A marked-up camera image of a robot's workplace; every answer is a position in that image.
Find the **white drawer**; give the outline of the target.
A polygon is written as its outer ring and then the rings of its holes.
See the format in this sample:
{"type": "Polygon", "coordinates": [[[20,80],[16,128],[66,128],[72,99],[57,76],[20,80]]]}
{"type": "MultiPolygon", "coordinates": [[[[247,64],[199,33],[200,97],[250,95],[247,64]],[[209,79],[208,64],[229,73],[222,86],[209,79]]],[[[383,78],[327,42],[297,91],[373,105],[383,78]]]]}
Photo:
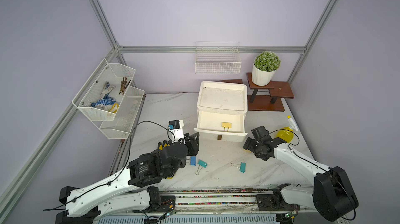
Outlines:
{"type": "Polygon", "coordinates": [[[243,142],[247,133],[243,115],[219,114],[200,111],[194,128],[201,138],[212,141],[243,142]]]}

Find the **white plastic drawer unit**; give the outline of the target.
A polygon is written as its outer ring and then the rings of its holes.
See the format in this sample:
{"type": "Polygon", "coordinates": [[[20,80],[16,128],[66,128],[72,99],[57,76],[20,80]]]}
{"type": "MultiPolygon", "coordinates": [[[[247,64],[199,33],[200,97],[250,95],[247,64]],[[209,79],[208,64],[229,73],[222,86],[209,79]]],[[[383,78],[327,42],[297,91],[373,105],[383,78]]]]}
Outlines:
{"type": "Polygon", "coordinates": [[[244,84],[203,81],[197,111],[245,116],[248,112],[247,99],[248,88],[244,84]]]}

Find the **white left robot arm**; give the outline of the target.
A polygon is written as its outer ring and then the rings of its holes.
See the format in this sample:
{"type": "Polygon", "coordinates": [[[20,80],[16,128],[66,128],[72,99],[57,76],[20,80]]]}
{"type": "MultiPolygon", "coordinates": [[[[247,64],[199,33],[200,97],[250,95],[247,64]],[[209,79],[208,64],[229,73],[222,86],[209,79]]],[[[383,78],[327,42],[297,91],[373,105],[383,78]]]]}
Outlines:
{"type": "Polygon", "coordinates": [[[141,155],[125,168],[85,188],[66,186],[59,201],[65,210],[56,215],[57,224],[92,224],[123,211],[135,213],[158,211],[163,203],[155,186],[172,178],[186,166],[188,156],[199,152],[198,132],[167,144],[162,150],[141,155]]]}

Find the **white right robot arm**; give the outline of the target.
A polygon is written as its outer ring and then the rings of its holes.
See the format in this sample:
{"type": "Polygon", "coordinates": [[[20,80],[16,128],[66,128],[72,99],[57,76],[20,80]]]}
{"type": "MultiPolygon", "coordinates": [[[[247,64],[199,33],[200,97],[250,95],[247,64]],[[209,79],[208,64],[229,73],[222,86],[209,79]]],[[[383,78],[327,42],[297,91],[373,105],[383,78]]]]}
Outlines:
{"type": "Polygon", "coordinates": [[[243,148],[256,158],[277,159],[289,165],[307,181],[309,187],[282,184],[273,190],[276,206],[295,205],[315,209],[325,220],[336,221],[346,214],[356,213],[359,206],[348,174],[339,166],[330,167],[297,151],[292,143],[280,137],[272,138],[264,126],[252,130],[243,148]]]}

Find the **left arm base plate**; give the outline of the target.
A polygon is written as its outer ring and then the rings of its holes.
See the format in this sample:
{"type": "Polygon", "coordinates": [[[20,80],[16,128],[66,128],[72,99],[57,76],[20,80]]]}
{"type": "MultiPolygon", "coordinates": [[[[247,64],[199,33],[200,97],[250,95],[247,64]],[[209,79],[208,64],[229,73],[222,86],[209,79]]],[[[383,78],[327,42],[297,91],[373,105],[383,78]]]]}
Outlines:
{"type": "Polygon", "coordinates": [[[161,195],[159,188],[149,186],[145,191],[145,196],[149,196],[147,201],[148,207],[141,210],[132,210],[133,213],[161,213],[166,212],[172,206],[175,207],[176,196],[174,195],[161,195]]]}

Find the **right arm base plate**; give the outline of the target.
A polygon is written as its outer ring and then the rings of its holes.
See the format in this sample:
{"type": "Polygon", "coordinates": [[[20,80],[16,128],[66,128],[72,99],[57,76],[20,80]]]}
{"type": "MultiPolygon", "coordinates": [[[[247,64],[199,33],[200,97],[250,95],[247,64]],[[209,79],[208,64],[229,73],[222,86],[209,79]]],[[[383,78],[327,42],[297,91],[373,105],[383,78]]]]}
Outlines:
{"type": "Polygon", "coordinates": [[[299,210],[300,206],[297,204],[289,204],[284,201],[281,194],[282,189],[290,186],[285,183],[277,186],[270,194],[256,195],[256,202],[260,211],[273,211],[273,210],[299,210]]]}

